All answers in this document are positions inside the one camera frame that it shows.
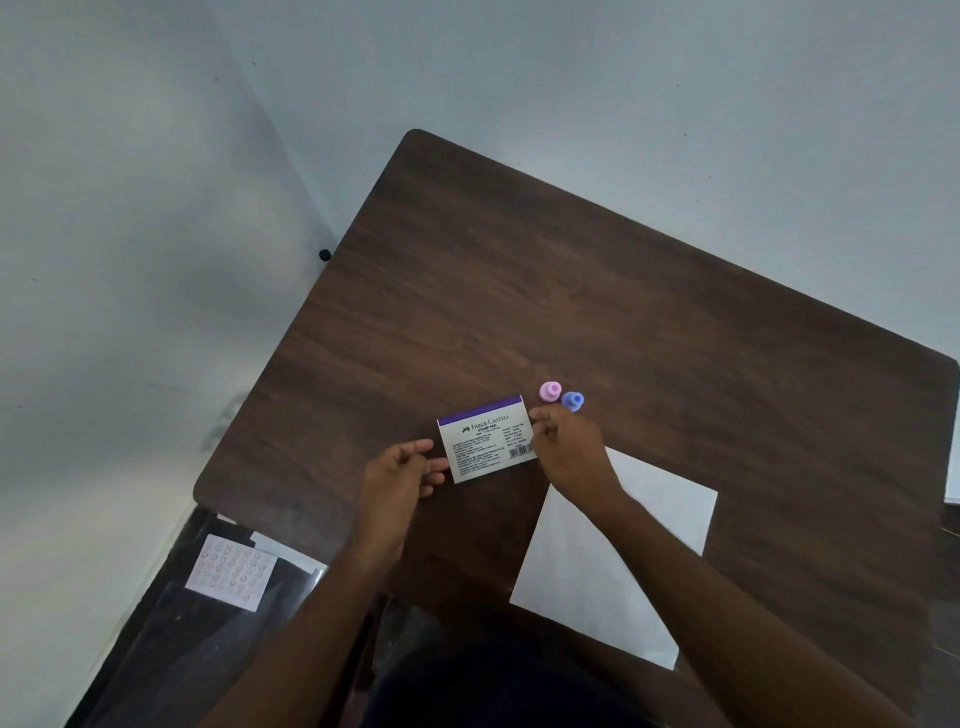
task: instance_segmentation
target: wooden table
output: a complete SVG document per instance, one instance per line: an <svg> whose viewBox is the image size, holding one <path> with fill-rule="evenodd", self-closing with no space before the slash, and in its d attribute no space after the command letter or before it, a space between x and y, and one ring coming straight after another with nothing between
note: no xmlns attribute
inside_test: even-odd
<svg viewBox="0 0 960 728"><path fill-rule="evenodd" d="M370 457L545 379L611 447L717 490L706 558L910 708L956 363L428 133L403 138L196 500L329 561ZM505 607L546 487L534 461L441 489L388 588Z"/></svg>

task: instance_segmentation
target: paper sheet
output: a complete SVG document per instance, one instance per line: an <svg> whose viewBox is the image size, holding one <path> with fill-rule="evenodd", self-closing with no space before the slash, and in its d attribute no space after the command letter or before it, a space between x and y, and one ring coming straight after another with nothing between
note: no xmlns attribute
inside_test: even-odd
<svg viewBox="0 0 960 728"><path fill-rule="evenodd" d="M617 450L607 454L624 490L702 554L716 491ZM510 603L667 669L680 653L610 542L552 485Z"/></svg>

